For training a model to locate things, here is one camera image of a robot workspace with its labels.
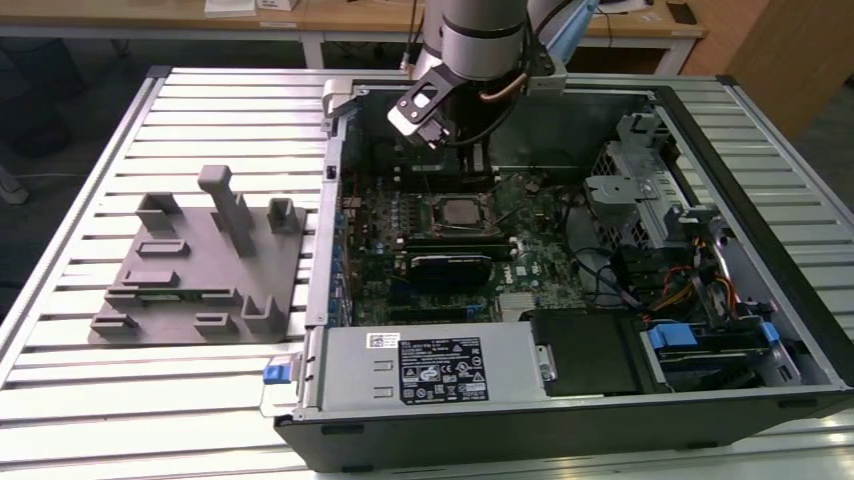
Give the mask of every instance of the desk leg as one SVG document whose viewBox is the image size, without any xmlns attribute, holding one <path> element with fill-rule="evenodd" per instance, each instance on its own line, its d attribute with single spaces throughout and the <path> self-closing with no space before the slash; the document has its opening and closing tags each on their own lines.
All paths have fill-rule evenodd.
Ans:
<svg viewBox="0 0 854 480">
<path fill-rule="evenodd" d="M 673 41 L 670 49 L 664 52 L 662 61 L 658 63 L 655 75 L 679 75 L 695 42 L 695 38 L 679 38 Z"/>
<path fill-rule="evenodd" d="M 318 32 L 304 32 L 300 35 L 303 43 L 303 53 L 306 54 L 306 67 L 311 69 L 323 68 L 323 34 Z"/>
<path fill-rule="evenodd" d="M 0 198 L 9 205 L 20 205 L 27 201 L 29 192 L 24 189 L 12 174 L 0 166 Z"/>
</svg>

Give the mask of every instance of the motherboard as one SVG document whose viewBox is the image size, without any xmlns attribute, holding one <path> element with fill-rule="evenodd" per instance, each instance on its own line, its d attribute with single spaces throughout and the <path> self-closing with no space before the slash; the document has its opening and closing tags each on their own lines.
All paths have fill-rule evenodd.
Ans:
<svg viewBox="0 0 854 480">
<path fill-rule="evenodd" d="M 342 198 L 354 325 L 516 321 L 580 308 L 563 221 L 571 194 L 542 173 L 494 177 L 484 193 L 432 193 L 375 177 Z"/>
</svg>

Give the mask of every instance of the barcode sticker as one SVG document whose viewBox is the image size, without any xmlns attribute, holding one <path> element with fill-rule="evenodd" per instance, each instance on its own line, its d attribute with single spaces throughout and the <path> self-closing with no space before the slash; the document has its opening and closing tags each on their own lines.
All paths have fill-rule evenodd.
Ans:
<svg viewBox="0 0 854 480">
<path fill-rule="evenodd" d="M 366 348 L 398 348 L 399 333 L 368 333 Z"/>
</svg>

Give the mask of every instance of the metal bracket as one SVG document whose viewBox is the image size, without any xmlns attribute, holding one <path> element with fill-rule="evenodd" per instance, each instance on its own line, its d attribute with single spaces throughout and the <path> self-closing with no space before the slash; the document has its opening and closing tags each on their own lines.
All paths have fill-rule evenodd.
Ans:
<svg viewBox="0 0 854 480">
<path fill-rule="evenodd" d="M 560 96 L 566 89 L 566 67 L 556 57 L 550 56 L 548 59 L 552 68 L 531 74 L 528 79 L 527 94 L 530 96 Z"/>
<path fill-rule="evenodd" d="M 323 84 L 323 96 L 320 102 L 323 105 L 323 116 L 326 118 L 338 118 L 356 108 L 352 101 L 360 96 L 362 92 L 354 92 L 352 78 L 335 78 L 327 80 Z"/>
</svg>

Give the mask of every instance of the red cable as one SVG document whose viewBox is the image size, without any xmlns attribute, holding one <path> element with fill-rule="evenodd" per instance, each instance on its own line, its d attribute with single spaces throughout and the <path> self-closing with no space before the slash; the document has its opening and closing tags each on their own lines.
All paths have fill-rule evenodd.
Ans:
<svg viewBox="0 0 854 480">
<path fill-rule="evenodd" d="M 691 270 L 694 267 L 689 267 L 687 265 L 683 265 L 681 267 L 673 267 L 669 271 L 667 271 L 667 275 L 664 275 L 664 295 L 667 295 L 667 292 L 670 291 L 670 277 L 673 276 L 674 273 L 681 272 L 682 270 Z"/>
</svg>

